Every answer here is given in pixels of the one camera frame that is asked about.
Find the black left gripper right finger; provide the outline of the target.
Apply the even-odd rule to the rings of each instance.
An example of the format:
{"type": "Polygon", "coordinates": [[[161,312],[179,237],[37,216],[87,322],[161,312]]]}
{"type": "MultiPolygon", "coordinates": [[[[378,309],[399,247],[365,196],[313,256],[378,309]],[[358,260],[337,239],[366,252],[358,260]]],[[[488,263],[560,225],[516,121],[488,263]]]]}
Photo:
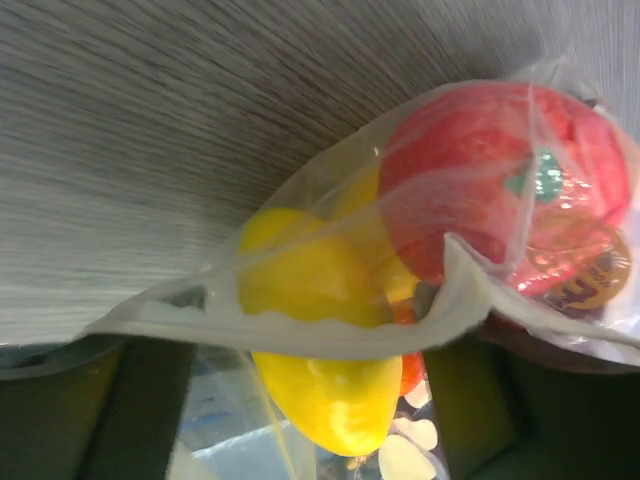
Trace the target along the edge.
{"type": "Polygon", "coordinates": [[[636,479],[639,370],[513,332],[425,352],[453,479],[636,479]]]}

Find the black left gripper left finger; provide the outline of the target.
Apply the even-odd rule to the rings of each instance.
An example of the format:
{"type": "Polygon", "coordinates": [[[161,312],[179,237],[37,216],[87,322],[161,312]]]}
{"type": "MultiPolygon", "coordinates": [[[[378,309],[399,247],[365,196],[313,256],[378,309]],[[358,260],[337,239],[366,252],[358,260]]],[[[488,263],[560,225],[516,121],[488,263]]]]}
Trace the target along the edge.
{"type": "Polygon", "coordinates": [[[113,335],[2,346],[2,478],[164,478],[194,354],[113,335]]]}

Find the clear zip top bag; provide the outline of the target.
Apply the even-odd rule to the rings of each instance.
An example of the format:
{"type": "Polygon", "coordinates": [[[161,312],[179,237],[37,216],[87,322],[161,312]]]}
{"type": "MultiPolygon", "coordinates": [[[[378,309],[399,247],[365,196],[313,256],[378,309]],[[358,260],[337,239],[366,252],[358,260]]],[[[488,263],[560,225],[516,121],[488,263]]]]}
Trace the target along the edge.
{"type": "Polygon", "coordinates": [[[639,146],[608,111],[598,91],[563,60],[537,63],[507,79],[447,84],[382,115],[309,160],[219,247],[201,270],[152,287],[86,328],[191,343],[197,369],[168,475],[172,479],[453,479],[440,447],[424,354],[469,334],[502,345],[519,332],[553,347],[639,370],[639,146]],[[396,255],[379,205],[381,162],[396,127],[443,92],[481,82],[523,82],[566,93],[609,120],[621,142],[631,203],[604,249],[550,290],[527,296],[461,237],[444,237],[444,275],[425,282],[396,255]],[[294,320],[246,315],[238,274],[249,260],[238,252],[257,213],[294,208],[326,221],[351,245],[382,289],[389,324],[330,326],[347,341],[304,340],[294,320]],[[253,352],[325,356],[334,360],[402,360],[399,396],[381,445],[361,456],[334,454],[305,436],[271,399],[253,352]]]}

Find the yellow fake mango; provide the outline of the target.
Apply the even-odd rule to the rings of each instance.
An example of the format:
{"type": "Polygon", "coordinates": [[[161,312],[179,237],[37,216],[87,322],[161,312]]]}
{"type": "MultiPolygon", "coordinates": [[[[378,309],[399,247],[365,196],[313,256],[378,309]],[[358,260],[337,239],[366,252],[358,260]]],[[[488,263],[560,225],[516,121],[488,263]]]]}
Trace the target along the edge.
{"type": "MultiPolygon", "coordinates": [[[[354,248],[326,221],[294,208],[255,214],[238,246],[249,265],[238,274],[246,315],[295,321],[304,340],[343,344],[343,332],[389,324],[382,289],[354,248]]],[[[399,396],[402,360],[334,360],[255,351],[255,366],[271,399],[311,441],[341,456],[372,453],[384,440],[399,396]]]]}

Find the red fake tomato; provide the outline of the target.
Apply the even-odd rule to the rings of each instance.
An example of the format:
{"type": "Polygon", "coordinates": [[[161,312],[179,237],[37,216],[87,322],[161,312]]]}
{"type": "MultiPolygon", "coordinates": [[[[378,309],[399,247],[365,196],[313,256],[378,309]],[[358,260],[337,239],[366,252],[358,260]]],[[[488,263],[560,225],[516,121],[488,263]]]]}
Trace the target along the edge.
{"type": "Polygon", "coordinates": [[[444,275],[454,233],[527,296],[569,279],[624,219],[631,181],[613,124],[569,94],[523,82],[451,88],[391,135],[380,213],[396,255],[444,275]]]}

